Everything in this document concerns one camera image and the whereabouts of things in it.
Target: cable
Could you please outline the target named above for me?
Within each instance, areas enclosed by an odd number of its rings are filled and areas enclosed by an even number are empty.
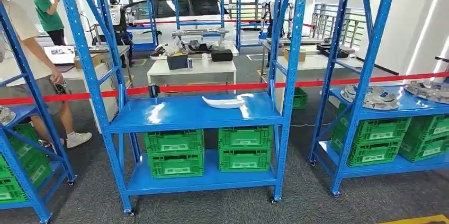
[[[329,125],[329,124],[331,124],[331,122],[330,123],[324,123],[324,124],[322,124],[323,126],[327,126],[327,125]],[[304,127],[304,126],[315,126],[316,124],[302,124],[302,125],[296,125],[296,124],[291,124],[290,126],[292,126],[292,127]]]

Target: khaki shorts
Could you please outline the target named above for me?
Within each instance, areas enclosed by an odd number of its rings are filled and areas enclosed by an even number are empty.
[[[58,94],[55,90],[55,86],[50,81],[50,76],[36,79],[36,83],[39,87],[39,91],[42,96],[47,95],[55,95]],[[9,90],[10,98],[27,98],[31,97],[31,93],[28,90],[28,86],[26,84],[23,85],[15,85],[11,87],[5,87]],[[61,110],[63,102],[46,102],[45,103],[48,109],[48,112],[52,115],[59,113]]]

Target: laptop screen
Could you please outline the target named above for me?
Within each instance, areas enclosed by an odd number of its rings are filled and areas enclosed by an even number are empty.
[[[75,47],[74,46],[52,46],[44,47],[50,61],[55,65],[74,64]]]

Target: gray carpet floor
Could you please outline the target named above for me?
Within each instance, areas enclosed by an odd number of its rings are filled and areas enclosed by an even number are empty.
[[[260,61],[250,61],[244,50],[235,59],[238,82],[257,82],[255,71]],[[151,66],[132,69],[135,86],[147,84],[146,72]],[[379,70],[375,75],[384,75]],[[314,124],[320,89],[306,88],[308,107],[294,111],[293,125]],[[94,131],[94,119],[87,101],[72,102],[77,131]],[[327,106],[325,122],[332,120],[336,108]],[[132,198],[137,214],[125,217],[101,136],[75,149],[67,150],[78,174],[73,187],[63,185],[48,204],[54,224],[69,223],[381,223],[405,218],[444,214],[449,217],[449,173],[447,171],[415,172],[398,175],[346,179],[342,196],[329,193],[330,179],[320,165],[307,162],[313,126],[291,127],[285,169],[283,200],[271,204],[270,187],[238,190],[161,194]],[[207,130],[206,147],[217,145],[216,130]],[[126,173],[131,172],[130,150]],[[38,223],[31,209],[0,211],[0,223]]]

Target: red barrier tape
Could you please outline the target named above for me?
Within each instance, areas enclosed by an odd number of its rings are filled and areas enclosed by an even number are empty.
[[[425,74],[414,74],[414,75],[401,75],[401,76],[384,76],[384,77],[372,77],[370,82],[389,82],[389,81],[399,81],[404,79],[422,79],[431,77],[449,77],[449,72],[441,73],[425,73]],[[357,84],[359,78],[350,79],[338,79],[332,80],[332,85],[347,85],[347,84]],[[315,87],[322,86],[324,81],[299,81],[295,83],[296,87]],[[162,93],[172,93],[172,92],[219,92],[219,91],[242,91],[242,90],[254,90],[254,89],[265,89],[267,84],[259,83],[248,83],[248,84],[236,84],[236,85],[173,85],[173,86],[160,86],[160,91]],[[276,88],[285,87],[285,83],[276,83]],[[127,89],[129,95],[136,94],[147,94],[147,87],[131,88]],[[117,97],[118,91],[104,91],[101,92],[102,97]],[[91,98],[89,93],[74,93],[74,94],[64,94],[64,95],[49,95],[44,96],[43,100],[45,102],[55,102],[55,101],[78,101],[87,100]],[[32,104],[32,98],[2,98],[0,99],[0,105],[19,105],[19,104]]]

